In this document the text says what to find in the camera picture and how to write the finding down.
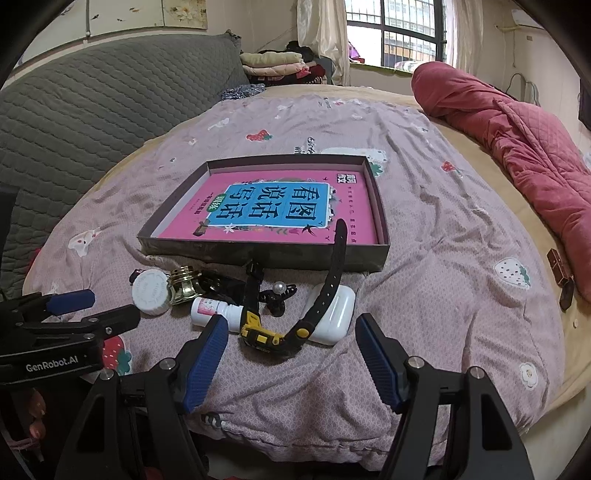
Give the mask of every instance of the black watch strap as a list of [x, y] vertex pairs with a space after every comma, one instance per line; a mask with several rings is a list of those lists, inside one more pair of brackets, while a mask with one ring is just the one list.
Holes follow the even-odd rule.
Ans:
[[343, 275], [345, 266], [345, 253], [347, 250], [347, 224], [341, 218], [336, 221], [335, 243], [333, 247], [332, 258], [330, 260], [330, 269], [324, 285], [320, 290], [318, 298], [306, 312], [304, 318], [299, 320], [293, 328], [286, 334], [285, 341], [291, 344], [290, 347], [299, 349], [308, 339], [318, 322], [322, 319], [330, 304], [335, 298], [339, 289], [340, 279]]

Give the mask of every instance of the quilted comforter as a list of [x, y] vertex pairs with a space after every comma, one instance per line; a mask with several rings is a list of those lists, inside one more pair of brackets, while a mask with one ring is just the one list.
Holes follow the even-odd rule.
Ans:
[[427, 115], [492, 152], [563, 241], [577, 288], [591, 301], [591, 172], [560, 120], [440, 62], [418, 67], [412, 87]]

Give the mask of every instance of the bedsheet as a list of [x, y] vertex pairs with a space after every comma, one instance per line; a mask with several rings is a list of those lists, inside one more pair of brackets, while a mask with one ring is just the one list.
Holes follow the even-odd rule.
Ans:
[[[556, 396], [564, 361], [556, 298], [532, 240], [424, 115], [341, 97], [226, 101], [146, 145], [60, 222], [25, 288], [45, 293], [92, 288], [97, 295], [92, 311], [128, 303], [127, 279], [134, 268], [200, 266], [185, 258], [146, 257], [135, 235], [204, 160], [362, 151], [378, 177], [392, 247], [383, 272], [343, 277], [358, 294], [355, 316], [371, 312], [387, 335], [438, 368], [482, 365], [517, 426], [526, 429]], [[248, 139], [260, 129], [268, 131], [268, 140]], [[78, 240], [86, 242], [83, 247]], [[504, 262], [516, 265], [521, 284], [504, 279]], [[216, 268], [241, 275], [235, 267]], [[267, 279], [300, 287], [284, 317], [264, 318], [287, 331], [323, 274], [269, 270]], [[122, 335], [131, 356], [123, 371], [145, 370], [197, 336], [188, 315], [188, 306], [176, 307]], [[433, 462], [443, 454], [447, 415], [441, 409]], [[352, 328], [335, 347], [306, 345], [281, 364], [240, 349], [233, 336], [206, 402], [188, 419], [195, 431], [245, 439], [275, 460], [359, 461], [370, 469], [385, 460], [397, 421], [372, 386]]]
[[[297, 98], [302, 95], [315, 93], [317, 95], [338, 97], [341, 99], [365, 99], [376, 102], [386, 102], [395, 105], [409, 106], [420, 110], [420, 105], [411, 95], [384, 92], [365, 87], [337, 87], [334, 85], [289, 85], [267, 89], [260, 96], [268, 98]], [[509, 178], [493, 162], [491, 156], [476, 141], [462, 134], [447, 123], [431, 119], [443, 136], [455, 149], [470, 163], [478, 174], [497, 192], [511, 211], [517, 215], [524, 228], [529, 233], [541, 258], [551, 248], [564, 252], [562, 244], [550, 232], [542, 222], [531, 205], [515, 188]], [[164, 140], [166, 135], [146, 142], [146, 144], [120, 162], [97, 183], [90, 191], [100, 189], [107, 179], [122, 172], [127, 165], [132, 164], [141, 153], [146, 153]], [[552, 270], [546, 262], [546, 273], [552, 278]], [[560, 298], [560, 289], [555, 283], [552, 288], [556, 299]], [[576, 291], [573, 305], [566, 312], [561, 313], [566, 358], [564, 365], [564, 381], [554, 401], [548, 407], [548, 411], [555, 410], [567, 403], [575, 395], [591, 384], [591, 305]]]

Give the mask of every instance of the pearl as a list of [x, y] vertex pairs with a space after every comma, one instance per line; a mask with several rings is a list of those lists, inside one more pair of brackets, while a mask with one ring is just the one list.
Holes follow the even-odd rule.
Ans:
[[282, 281], [276, 281], [273, 284], [273, 293], [276, 293], [277, 295], [283, 295], [286, 291], [287, 285], [285, 285], [285, 283]]

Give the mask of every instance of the gold jar lid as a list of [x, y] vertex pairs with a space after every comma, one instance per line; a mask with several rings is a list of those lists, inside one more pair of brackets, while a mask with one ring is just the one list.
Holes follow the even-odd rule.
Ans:
[[197, 280], [199, 275], [200, 273], [193, 267], [181, 267], [172, 270], [168, 278], [171, 305], [191, 301], [204, 293]]

